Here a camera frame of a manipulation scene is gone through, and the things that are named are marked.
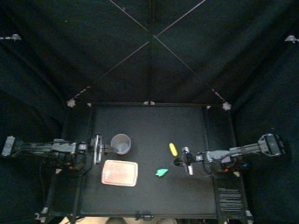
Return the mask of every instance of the blue object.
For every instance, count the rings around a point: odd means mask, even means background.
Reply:
[[[159,169],[157,171],[157,174],[155,175],[161,178],[167,172],[169,172],[169,169]]]

